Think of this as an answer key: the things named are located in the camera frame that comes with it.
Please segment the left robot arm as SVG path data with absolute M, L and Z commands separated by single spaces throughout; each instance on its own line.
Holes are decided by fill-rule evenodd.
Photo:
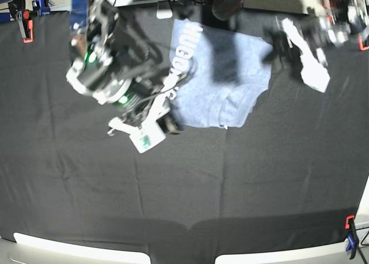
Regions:
M 300 76 L 305 85 L 325 92 L 331 76 L 325 50 L 346 43 L 368 50 L 368 0 L 321 0 L 323 15 L 295 22 L 277 18 L 274 33 L 278 42 L 264 58 L 296 55 L 302 65 Z

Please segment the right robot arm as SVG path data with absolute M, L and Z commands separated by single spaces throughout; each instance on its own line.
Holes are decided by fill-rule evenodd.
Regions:
M 153 126 L 168 134 L 182 132 L 170 101 L 184 76 L 164 74 L 161 51 L 132 15 L 108 0 L 71 0 L 70 53 L 68 83 L 118 111 L 109 135 Z

